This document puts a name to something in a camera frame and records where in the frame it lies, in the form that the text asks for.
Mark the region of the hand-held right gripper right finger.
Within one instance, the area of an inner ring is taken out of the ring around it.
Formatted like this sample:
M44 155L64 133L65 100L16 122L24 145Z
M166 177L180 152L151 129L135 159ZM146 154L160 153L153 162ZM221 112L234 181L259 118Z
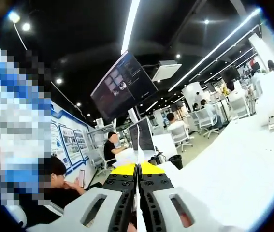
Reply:
M140 232L241 232L218 222L207 206L182 187L174 187L158 166L138 165Z

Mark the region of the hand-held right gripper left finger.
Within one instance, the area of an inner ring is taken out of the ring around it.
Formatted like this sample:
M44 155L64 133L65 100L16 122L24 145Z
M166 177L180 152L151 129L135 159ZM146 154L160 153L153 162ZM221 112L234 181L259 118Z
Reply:
M39 224L28 232L129 232L137 186L137 165L120 166L111 171L101 188L65 206L62 216L49 224Z

